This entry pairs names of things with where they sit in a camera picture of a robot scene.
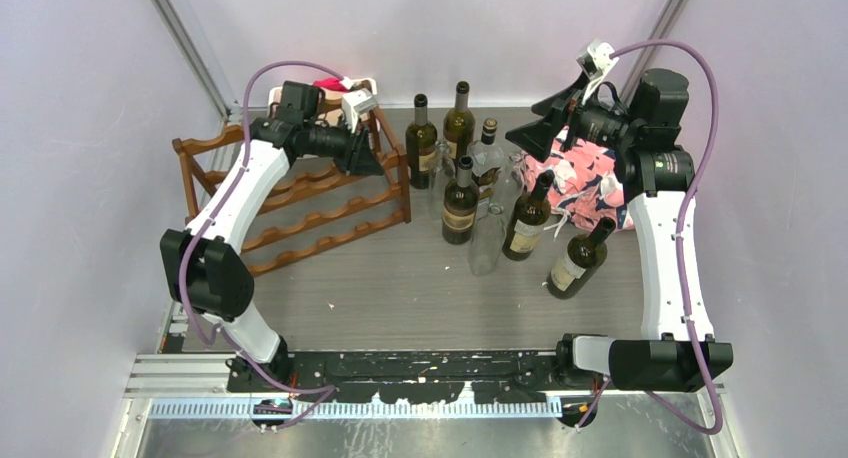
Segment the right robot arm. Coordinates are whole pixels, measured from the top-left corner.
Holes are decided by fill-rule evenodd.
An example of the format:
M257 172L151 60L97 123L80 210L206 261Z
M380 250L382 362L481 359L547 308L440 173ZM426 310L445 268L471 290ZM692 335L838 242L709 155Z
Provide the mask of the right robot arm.
M507 132L535 159L577 139L611 149L614 172L636 232L642 283L641 338L573 335L555 362L558 381L577 389L594 372L621 390L695 392L733 363L719 342L700 294L692 216L695 166L675 141L689 100L689 81L662 68L645 72L628 105L607 106L580 76L531 108L537 120Z

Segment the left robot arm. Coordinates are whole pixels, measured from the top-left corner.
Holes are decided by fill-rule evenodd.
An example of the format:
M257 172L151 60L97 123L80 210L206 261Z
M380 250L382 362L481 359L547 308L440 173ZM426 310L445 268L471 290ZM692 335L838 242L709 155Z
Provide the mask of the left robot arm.
M252 376L269 391L285 387L292 375L285 340L253 303L255 281L241 258L248 229L272 188L303 156L330 158L347 175L380 175L363 116L376 105L374 79L343 78L342 115L321 119L322 88L287 81L266 117L247 128L249 142L239 164L226 175L207 205L182 231L160 240L166 279L174 301L192 324L205 319L231 339Z

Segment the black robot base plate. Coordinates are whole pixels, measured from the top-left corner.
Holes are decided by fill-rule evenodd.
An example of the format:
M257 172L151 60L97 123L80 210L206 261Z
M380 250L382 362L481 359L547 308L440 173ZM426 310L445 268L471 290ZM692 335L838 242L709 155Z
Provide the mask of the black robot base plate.
M292 388L295 398L307 403L330 389L335 403L448 404L468 389L476 404L531 404L558 392L596 392L607 382L552 350L313 351L295 352L260 371L240 356L225 364L230 392Z

